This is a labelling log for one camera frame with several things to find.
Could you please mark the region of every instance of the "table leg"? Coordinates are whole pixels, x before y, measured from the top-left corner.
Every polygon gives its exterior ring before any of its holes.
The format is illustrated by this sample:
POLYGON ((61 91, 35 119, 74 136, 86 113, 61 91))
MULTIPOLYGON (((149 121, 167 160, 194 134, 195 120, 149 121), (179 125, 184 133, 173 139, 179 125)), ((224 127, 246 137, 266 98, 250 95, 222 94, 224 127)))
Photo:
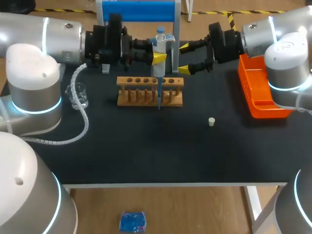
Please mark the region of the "table leg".
POLYGON ((187 13, 189 13, 190 12, 190 2, 189 2, 189 0, 185 0, 185 3, 186 3, 187 13))
POLYGON ((188 22, 191 22, 192 20, 192 13, 193 13, 193 0, 190 0, 190 8, 188 8, 188 22))
POLYGON ((263 210, 261 209, 256 186, 247 186, 244 188, 252 220, 253 234, 265 234, 265 232, 275 223, 275 201, 282 187, 276 191, 263 210))
POLYGON ((66 191, 68 192, 68 194, 70 194, 70 188, 65 188, 66 189, 66 191))

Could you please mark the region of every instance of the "yellow black caution tape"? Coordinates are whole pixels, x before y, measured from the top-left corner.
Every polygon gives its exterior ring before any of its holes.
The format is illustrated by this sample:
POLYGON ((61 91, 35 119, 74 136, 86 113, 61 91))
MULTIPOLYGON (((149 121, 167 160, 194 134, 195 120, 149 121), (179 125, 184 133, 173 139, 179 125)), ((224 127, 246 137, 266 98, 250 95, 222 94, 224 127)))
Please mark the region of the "yellow black caution tape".
POLYGON ((235 26, 235 24, 234 24, 234 15, 228 13, 228 14, 227 14, 227 17, 228 17, 228 20, 229 20, 231 29, 234 29, 235 31, 237 31, 236 26, 235 26))
POLYGON ((215 14, 280 14, 286 11, 195 11, 192 15, 215 15, 215 14))
POLYGON ((76 13, 91 13, 91 14, 96 14, 95 11, 89 11, 89 10, 70 10, 70 9, 41 9, 41 8, 36 8, 34 11, 35 11, 35 12, 76 12, 76 13))
MULTIPOLYGON (((70 10, 70 9, 41 9, 36 8, 35 12, 76 12, 76 13, 89 13, 96 14, 95 11, 91 10, 70 10)), ((286 11, 195 11, 192 15, 215 15, 215 14, 280 14, 286 11)), ((181 12, 181 15, 187 15, 186 12, 181 12)))

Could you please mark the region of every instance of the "blue light ring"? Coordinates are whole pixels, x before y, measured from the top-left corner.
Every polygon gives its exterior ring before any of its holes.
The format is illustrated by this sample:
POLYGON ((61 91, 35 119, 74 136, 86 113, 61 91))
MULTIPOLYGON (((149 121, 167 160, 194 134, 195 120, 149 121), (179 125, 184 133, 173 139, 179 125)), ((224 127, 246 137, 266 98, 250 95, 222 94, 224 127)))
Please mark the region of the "blue light ring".
POLYGON ((59 99, 59 101, 57 102, 57 104, 55 104, 54 106, 52 106, 51 108, 44 110, 44 111, 26 111, 21 109, 20 107, 18 107, 17 105, 15 105, 15 103, 12 101, 13 106, 20 112, 24 113, 24 114, 29 114, 29 115, 39 115, 39 114, 44 114, 44 113, 48 113, 54 109, 56 109, 60 103, 62 101, 62 97, 59 99))
POLYGON ((300 84, 299 86, 296 86, 296 87, 293 87, 293 88, 277 88, 273 85, 270 84, 269 82, 269 86, 275 90, 278 90, 278 91, 292 91, 292 90, 296 90, 296 89, 300 89, 300 88, 308 88, 309 86, 311 86, 311 82, 312 82, 312 79, 311 79, 311 76, 307 78, 307 80, 305 82, 303 82, 302 84, 300 84))
POLYGON ((56 220, 56 218, 57 218, 57 216, 59 214, 59 209, 60 209, 60 201, 61 201, 60 184, 59 184, 59 181, 58 181, 57 177, 53 173, 52 173, 52 175, 55 177, 55 180, 57 181, 57 184, 58 184, 58 205, 57 205, 57 208, 55 210, 55 213, 54 213, 54 215, 53 215, 49 225, 47 226, 47 228, 44 230, 44 232, 42 234, 47 234, 50 231, 53 223, 55 222, 55 220, 56 220))
POLYGON ((299 170, 299 172, 297 173, 296 175, 296 178, 294 180, 294 186, 293 186, 293 190, 294 190, 294 198, 296 200, 296 203, 297 203, 297 206, 298 206, 298 209, 299 211, 301 212, 303 218, 305 219, 305 221, 309 224, 309 226, 312 228, 312 222, 309 220, 308 216, 306 215, 306 213, 304 212, 301 204, 300 204, 300 201, 299 201, 299 198, 298 198, 298 193, 297 193, 297 179, 298 179, 298 176, 299 176, 299 173, 300 173, 301 170, 299 170))
POLYGON ((277 43, 277 36, 276 36, 276 31, 275 31, 275 26, 273 23, 273 17, 272 16, 269 16, 269 23, 270 23, 271 30, 272 30, 273 41, 274 41, 274 43, 277 43))

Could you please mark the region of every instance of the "wooden floor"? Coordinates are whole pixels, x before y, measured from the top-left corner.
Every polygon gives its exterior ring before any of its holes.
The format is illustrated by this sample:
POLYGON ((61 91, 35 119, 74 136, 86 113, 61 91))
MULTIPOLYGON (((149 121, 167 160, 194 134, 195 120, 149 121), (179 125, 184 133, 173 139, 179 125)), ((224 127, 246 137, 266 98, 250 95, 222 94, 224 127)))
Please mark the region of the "wooden floor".
MULTIPOLYGON (((291 10, 304 5, 304 0, 194 0, 194 11, 209 10, 291 10)), ((94 10, 88 0, 37 0, 38 8, 94 10)), ((87 30, 96 24, 95 15, 80 13, 32 13, 59 19, 76 20, 87 30)), ((267 15, 237 14, 238 30, 243 24, 267 15)), ((192 22, 182 16, 181 39, 203 38, 208 25, 219 21, 223 30, 230 28, 221 15, 193 15, 192 22)), ((134 38, 155 36, 159 23, 125 23, 134 38)), ((170 23, 162 23, 167 31, 170 23)), ((0 89, 5 82, 5 61, 0 59, 0 89)), ((275 187, 258 187, 262 207, 275 187)), ((145 211, 148 234, 249 234, 251 233, 245 197, 239 187, 211 188, 133 188, 79 189, 72 193, 77 205, 78 234, 118 233, 122 211, 145 211)))

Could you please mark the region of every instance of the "cable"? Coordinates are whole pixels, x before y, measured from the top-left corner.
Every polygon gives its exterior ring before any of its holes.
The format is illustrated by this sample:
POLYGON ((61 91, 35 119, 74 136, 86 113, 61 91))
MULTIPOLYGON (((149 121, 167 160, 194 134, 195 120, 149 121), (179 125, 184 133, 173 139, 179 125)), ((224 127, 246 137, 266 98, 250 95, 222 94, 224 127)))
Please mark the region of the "cable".
POLYGON ((307 83, 307 85, 305 85, 304 87, 302 87, 302 88, 300 88, 299 89, 299 93, 298 93, 298 96, 297 96, 297 98, 296 98, 296 110, 297 111, 299 111, 299 112, 308 112, 310 115, 312 115, 312 111, 311 110, 306 110, 306 109, 304 109, 304 108, 302 108, 302 107, 299 107, 299 104, 300 104, 300 99, 301 99, 301 96, 302 96, 302 94, 303 94, 303 91, 305 91, 307 88, 309 88, 310 86, 311 86, 311 79, 312 79, 312 77, 311 77, 311 75, 309 76, 309 78, 308 78, 308 83, 307 83))
POLYGON ((73 143, 73 142, 81 139, 87 133, 87 131, 89 129, 88 116, 87 116, 85 110, 83 109, 83 107, 82 107, 82 105, 81 105, 81 103, 79 101, 79 98, 78 98, 77 93, 76 93, 76 86, 75 86, 77 76, 85 68, 87 68, 87 64, 86 63, 84 63, 83 65, 78 67, 75 70, 75 72, 73 73, 72 79, 70 81, 70 88, 71 88, 71 91, 72 91, 72 94, 73 94, 74 101, 75 101, 76 105, 78 106, 78 108, 79 108, 79 110, 80 110, 80 112, 82 114, 83 120, 84 120, 83 131, 78 136, 76 136, 76 137, 74 137, 74 138, 72 138, 70 140, 64 140, 64 141, 51 141, 51 140, 43 140, 43 139, 37 139, 37 138, 31 138, 31 137, 21 137, 23 140, 29 141, 29 142, 45 144, 45 145, 66 145, 66 144, 70 144, 70 143, 73 143))
POLYGON ((8 133, 10 134, 13 134, 13 129, 12 129, 12 124, 11 124, 11 121, 10 121, 10 117, 9 117, 9 114, 3 104, 3 101, 1 100, 0 98, 0 110, 2 112, 2 115, 3 115, 3 118, 4 118, 4 121, 5 121, 5 124, 6 124, 6 128, 8 130, 8 133))

